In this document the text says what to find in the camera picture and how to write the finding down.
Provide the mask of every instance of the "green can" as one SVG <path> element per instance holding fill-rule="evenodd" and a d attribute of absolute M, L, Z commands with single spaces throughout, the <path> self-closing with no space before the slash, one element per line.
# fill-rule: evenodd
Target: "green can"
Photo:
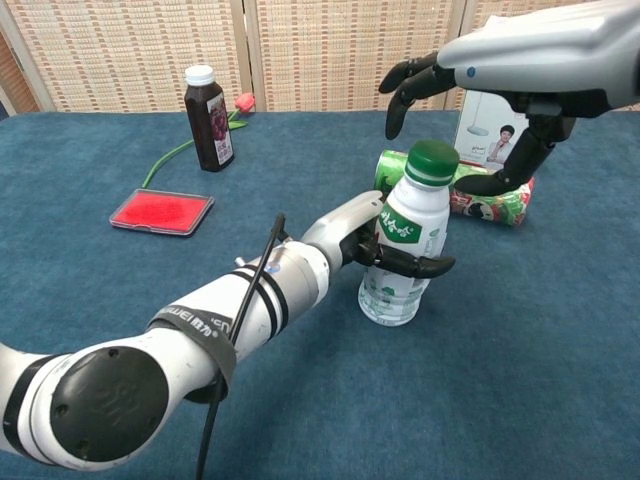
<path fill-rule="evenodd" d="M 406 153 L 384 150 L 376 166 L 374 190 L 380 190 L 385 197 L 389 195 L 391 189 L 404 175 L 406 163 Z M 478 173 L 487 174 L 491 172 L 484 167 L 475 165 L 461 163 L 458 166 L 450 187 L 451 212 L 506 225 L 520 225 L 531 201 L 535 180 L 532 178 L 519 189 L 495 197 L 469 195 L 458 192 L 453 188 L 453 183 L 460 177 Z"/>
<path fill-rule="evenodd" d="M 386 197 L 391 189 L 404 175 L 404 166 L 407 163 L 407 154 L 394 150 L 384 150 L 378 159 L 374 190 L 380 190 Z"/>

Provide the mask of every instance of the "woven screen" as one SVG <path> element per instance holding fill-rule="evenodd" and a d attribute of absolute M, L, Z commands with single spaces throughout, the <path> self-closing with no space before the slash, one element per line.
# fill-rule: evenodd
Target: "woven screen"
<path fill-rule="evenodd" d="M 240 93 L 228 1 L 6 0 L 58 110 L 184 110 L 184 69 Z"/>
<path fill-rule="evenodd" d="M 542 10 L 543 8 L 560 7 L 562 5 L 574 5 L 590 0 L 469 0 L 468 6 L 472 7 L 465 12 L 462 33 L 469 33 L 482 27 L 491 15 L 500 17 L 514 17 L 525 13 Z M 464 90 L 455 88 L 447 95 L 447 108 L 460 109 L 464 101 Z"/>
<path fill-rule="evenodd" d="M 460 19 L 456 24 L 454 13 L 456 5 L 464 4 L 255 2 L 267 111 L 386 109 L 390 97 L 377 91 L 385 73 L 401 60 L 438 49 L 449 38 L 450 28 L 457 33 Z M 420 101 L 414 108 L 434 108 L 436 102 Z"/>
<path fill-rule="evenodd" d="M 2 35 L 0 35 L 0 88 L 4 90 L 16 113 L 37 112 L 39 110 L 22 72 L 11 54 L 9 45 Z"/>

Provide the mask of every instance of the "red flower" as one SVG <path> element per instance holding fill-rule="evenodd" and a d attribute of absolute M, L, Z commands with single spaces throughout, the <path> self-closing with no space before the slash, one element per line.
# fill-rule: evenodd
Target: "red flower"
<path fill-rule="evenodd" d="M 249 113 L 253 107 L 256 106 L 256 97 L 253 93 L 243 93 L 236 98 L 236 108 L 242 113 Z"/>

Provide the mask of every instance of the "black cable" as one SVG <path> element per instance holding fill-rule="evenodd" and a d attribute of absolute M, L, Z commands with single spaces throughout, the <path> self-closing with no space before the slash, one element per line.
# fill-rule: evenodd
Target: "black cable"
<path fill-rule="evenodd" d="M 242 324 L 244 323 L 244 317 L 247 313 L 247 309 L 249 308 L 249 304 L 251 303 L 253 292 L 255 291 L 258 282 L 260 281 L 260 277 L 262 275 L 264 267 L 266 266 L 267 261 L 269 260 L 269 256 L 271 255 L 271 250 L 273 250 L 273 246 L 275 245 L 276 240 L 280 238 L 281 232 L 284 232 L 284 215 L 282 213 L 279 213 L 273 224 L 273 228 L 271 229 L 271 235 L 269 236 L 269 240 L 265 245 L 262 258 L 260 258 L 260 263 L 258 264 L 256 274 L 251 279 L 251 283 L 249 283 L 249 288 L 247 288 L 244 298 L 242 299 L 238 314 L 236 315 L 236 320 L 233 322 L 233 327 L 231 328 L 229 339 L 234 346 L 236 344 L 236 341 L 238 340 L 238 335 L 240 334 Z M 200 441 L 200 452 L 198 453 L 198 464 L 196 467 L 196 480 L 202 480 L 202 476 L 204 474 L 204 467 L 207 461 L 207 453 L 209 452 L 209 444 L 211 443 L 211 436 L 213 433 L 213 424 L 216 419 L 216 413 L 218 412 L 220 398 L 222 398 L 223 389 L 225 387 L 224 379 L 222 378 L 222 373 L 219 369 L 214 378 L 214 382 L 214 390 L 209 401 L 207 419 L 204 423 L 202 440 Z"/>

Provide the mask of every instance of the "plastic water bottle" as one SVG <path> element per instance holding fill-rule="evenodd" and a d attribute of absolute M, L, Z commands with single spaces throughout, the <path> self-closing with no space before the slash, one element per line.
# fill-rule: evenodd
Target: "plastic water bottle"
<path fill-rule="evenodd" d="M 440 256 L 449 221 L 449 184 L 460 157 L 446 143 L 417 142 L 409 151 L 404 176 L 393 187 L 375 227 L 378 242 L 416 257 Z M 388 327 L 412 320 L 428 279 L 414 279 L 368 267 L 358 292 L 364 314 Z"/>

